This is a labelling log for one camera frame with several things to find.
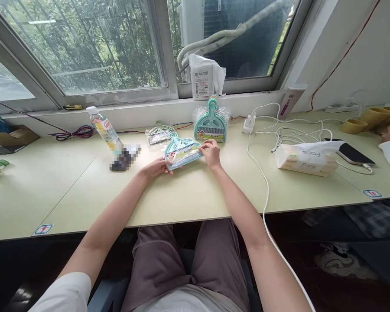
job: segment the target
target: desk label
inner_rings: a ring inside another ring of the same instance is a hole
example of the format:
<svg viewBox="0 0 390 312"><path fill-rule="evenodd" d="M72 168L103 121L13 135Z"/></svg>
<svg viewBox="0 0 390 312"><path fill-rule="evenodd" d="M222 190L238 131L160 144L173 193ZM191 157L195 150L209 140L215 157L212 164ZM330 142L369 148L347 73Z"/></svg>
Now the desk label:
<svg viewBox="0 0 390 312"><path fill-rule="evenodd" d="M363 192L364 192L365 195L367 195L370 198L382 197L382 195L379 192L375 191L375 190L364 190Z"/></svg>
<svg viewBox="0 0 390 312"><path fill-rule="evenodd" d="M43 235L47 234L51 228L53 227L53 224L42 224L38 229L33 233L33 235Z"/></svg>

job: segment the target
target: chair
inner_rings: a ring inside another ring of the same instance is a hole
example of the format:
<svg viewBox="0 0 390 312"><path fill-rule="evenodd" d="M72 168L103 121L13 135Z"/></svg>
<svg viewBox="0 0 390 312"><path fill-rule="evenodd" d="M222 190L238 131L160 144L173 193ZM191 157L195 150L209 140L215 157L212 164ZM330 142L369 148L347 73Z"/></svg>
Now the chair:
<svg viewBox="0 0 390 312"><path fill-rule="evenodd" d="M180 257L187 274L190 274L191 272L194 254L195 251L191 249L180 250ZM260 297L257 291L254 290L253 281L251 279L250 270L248 269L246 260L241 259L241 267L247 282L250 311L263 312ZM129 282L129 277L117 281L107 279L103 280L88 305L88 312L119 312L123 304Z"/></svg>

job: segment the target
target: bottle cap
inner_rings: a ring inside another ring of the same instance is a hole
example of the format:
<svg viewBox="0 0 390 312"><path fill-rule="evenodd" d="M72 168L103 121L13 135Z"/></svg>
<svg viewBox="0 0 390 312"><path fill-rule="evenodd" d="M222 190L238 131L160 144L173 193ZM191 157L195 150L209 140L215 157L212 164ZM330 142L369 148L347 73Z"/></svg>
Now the bottle cap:
<svg viewBox="0 0 390 312"><path fill-rule="evenodd" d="M98 108L96 108L95 106L90 106L87 107L86 109L90 115L98 114Z"/></svg>

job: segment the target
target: window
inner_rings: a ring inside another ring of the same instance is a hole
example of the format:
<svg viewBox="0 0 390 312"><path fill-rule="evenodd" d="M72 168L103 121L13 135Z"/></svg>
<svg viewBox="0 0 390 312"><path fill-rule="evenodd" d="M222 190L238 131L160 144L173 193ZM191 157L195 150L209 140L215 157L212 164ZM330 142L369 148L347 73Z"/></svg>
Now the window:
<svg viewBox="0 0 390 312"><path fill-rule="evenodd" d="M39 110L189 98L189 53L227 68L228 93L271 90L311 2L0 0L0 75L17 86L0 99Z"/></svg>

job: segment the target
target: window glass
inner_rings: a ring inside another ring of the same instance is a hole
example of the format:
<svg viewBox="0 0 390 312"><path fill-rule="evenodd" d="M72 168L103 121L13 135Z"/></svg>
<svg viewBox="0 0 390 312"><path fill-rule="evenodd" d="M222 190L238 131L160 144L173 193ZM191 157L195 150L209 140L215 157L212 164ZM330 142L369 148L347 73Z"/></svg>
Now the window glass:
<svg viewBox="0 0 390 312"><path fill-rule="evenodd" d="M203 56L226 67L226 79L270 76L298 2L168 0L175 60L182 47L248 22L254 25L233 41ZM180 74L178 79L184 82Z"/></svg>
<svg viewBox="0 0 390 312"><path fill-rule="evenodd" d="M144 0L0 0L67 95L161 86Z"/></svg>
<svg viewBox="0 0 390 312"><path fill-rule="evenodd" d="M33 94L0 63L0 101L33 98L35 98Z"/></svg>

